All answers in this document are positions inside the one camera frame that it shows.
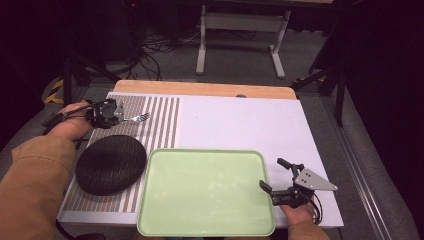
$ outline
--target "green tray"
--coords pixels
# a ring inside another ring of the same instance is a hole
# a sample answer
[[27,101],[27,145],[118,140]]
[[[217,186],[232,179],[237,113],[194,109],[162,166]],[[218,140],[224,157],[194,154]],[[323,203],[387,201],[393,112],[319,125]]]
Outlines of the green tray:
[[157,149],[150,154],[138,218],[145,236],[268,236],[268,182],[255,151]]

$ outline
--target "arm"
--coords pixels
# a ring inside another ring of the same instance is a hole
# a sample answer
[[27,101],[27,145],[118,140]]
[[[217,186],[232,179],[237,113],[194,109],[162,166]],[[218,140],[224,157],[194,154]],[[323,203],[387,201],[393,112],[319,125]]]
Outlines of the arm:
[[53,239],[75,156],[72,140],[91,128],[85,119],[71,118],[13,150],[13,164],[0,182],[1,239]]
[[312,223],[313,213],[306,205],[291,208],[281,205],[289,222],[289,240],[329,240],[325,232]]

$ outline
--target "sleeve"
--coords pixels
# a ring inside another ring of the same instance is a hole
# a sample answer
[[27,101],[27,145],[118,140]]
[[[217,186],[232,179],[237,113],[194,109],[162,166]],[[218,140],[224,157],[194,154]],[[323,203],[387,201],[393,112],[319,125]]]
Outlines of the sleeve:
[[327,234],[312,222],[303,222],[289,227],[289,240],[329,240]]
[[74,144],[61,137],[35,137],[12,151],[0,182],[0,236],[53,239],[54,224],[69,181]]

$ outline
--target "metal stand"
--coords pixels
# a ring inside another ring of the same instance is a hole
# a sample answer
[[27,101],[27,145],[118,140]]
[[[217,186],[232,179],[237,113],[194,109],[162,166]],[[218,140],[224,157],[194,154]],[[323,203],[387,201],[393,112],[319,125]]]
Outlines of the metal stand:
[[290,87],[296,91],[323,77],[325,77],[325,80],[319,87],[318,92],[320,96],[328,97],[331,95],[331,92],[334,90],[334,88],[337,85],[337,96],[336,96],[336,106],[334,109],[334,116],[336,118],[336,121],[339,127],[343,127],[342,112],[343,112],[344,93],[345,93],[345,87],[346,87],[346,77],[344,74],[343,67],[327,68],[301,81],[294,82]]
[[200,17],[200,46],[197,57],[196,74],[202,75],[205,69],[206,58],[206,29],[245,30],[260,32],[276,32],[275,44],[269,46],[278,78],[284,78],[284,70],[278,51],[286,32],[290,18],[290,11],[285,11],[284,16],[261,16],[243,14],[208,13],[206,6],[202,6]]

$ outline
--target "black round pad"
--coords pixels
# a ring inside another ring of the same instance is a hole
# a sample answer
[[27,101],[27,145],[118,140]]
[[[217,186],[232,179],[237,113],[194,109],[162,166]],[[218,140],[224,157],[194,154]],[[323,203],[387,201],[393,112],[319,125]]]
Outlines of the black round pad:
[[146,167],[146,149],[135,138],[112,135],[91,144],[78,160],[77,183],[87,193],[106,196],[136,182]]

